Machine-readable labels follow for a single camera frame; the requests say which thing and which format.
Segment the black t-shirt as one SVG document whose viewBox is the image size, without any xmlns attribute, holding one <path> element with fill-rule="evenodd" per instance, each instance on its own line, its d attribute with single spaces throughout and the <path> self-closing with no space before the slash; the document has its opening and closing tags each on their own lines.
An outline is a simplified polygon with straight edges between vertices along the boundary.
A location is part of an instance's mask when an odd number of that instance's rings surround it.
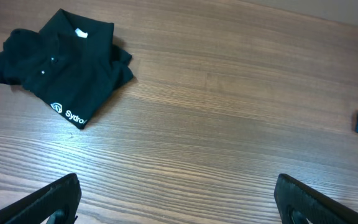
<svg viewBox="0 0 358 224">
<path fill-rule="evenodd" d="M 20 85 L 78 129 L 134 77 L 114 24 L 59 9 L 38 31 L 14 29 L 0 52 L 0 83 Z"/>
</svg>

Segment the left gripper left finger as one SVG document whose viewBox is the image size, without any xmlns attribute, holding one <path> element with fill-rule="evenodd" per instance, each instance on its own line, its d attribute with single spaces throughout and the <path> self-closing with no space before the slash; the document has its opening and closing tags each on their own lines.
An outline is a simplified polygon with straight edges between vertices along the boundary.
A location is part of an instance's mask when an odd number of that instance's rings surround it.
<svg viewBox="0 0 358 224">
<path fill-rule="evenodd" d="M 1 209 L 0 224 L 74 224 L 80 200 L 80 181 L 75 173 L 67 174 Z"/>
</svg>

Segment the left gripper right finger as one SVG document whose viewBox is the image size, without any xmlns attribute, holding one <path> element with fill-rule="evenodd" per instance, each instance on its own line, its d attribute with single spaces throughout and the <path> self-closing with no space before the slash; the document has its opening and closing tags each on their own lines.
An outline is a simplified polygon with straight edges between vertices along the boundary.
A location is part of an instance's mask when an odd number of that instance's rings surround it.
<svg viewBox="0 0 358 224">
<path fill-rule="evenodd" d="M 288 174 L 280 174 L 274 198 L 282 223 L 358 224 L 358 212 Z"/>
</svg>

